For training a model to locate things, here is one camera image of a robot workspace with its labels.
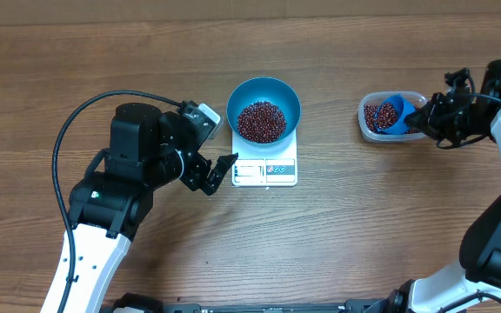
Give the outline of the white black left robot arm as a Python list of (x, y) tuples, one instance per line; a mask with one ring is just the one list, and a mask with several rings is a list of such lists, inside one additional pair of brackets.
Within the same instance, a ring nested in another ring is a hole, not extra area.
[(223, 119), (208, 105), (183, 101), (162, 112), (146, 103), (117, 106), (110, 145), (100, 150), (70, 193), (61, 260), (44, 312), (98, 312), (156, 189), (175, 180), (215, 193), (237, 155), (212, 161), (199, 154)]

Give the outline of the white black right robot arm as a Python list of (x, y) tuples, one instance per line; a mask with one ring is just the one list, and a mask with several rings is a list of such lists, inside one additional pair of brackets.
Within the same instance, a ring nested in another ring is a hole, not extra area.
[[(501, 59), (488, 63), (479, 90), (470, 72), (444, 76), (436, 93), (404, 123), (451, 150), (489, 138), (501, 161)], [(458, 260), (426, 278), (410, 280), (370, 312), (464, 312), (487, 300), (501, 304), (501, 194), (465, 232)]]

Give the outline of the blue plastic scoop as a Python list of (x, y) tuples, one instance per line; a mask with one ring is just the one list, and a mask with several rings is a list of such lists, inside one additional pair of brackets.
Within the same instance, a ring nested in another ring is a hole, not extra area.
[(416, 110), (417, 108), (402, 95), (390, 96), (375, 110), (373, 126), (379, 134), (403, 135), (410, 129), (405, 118)]

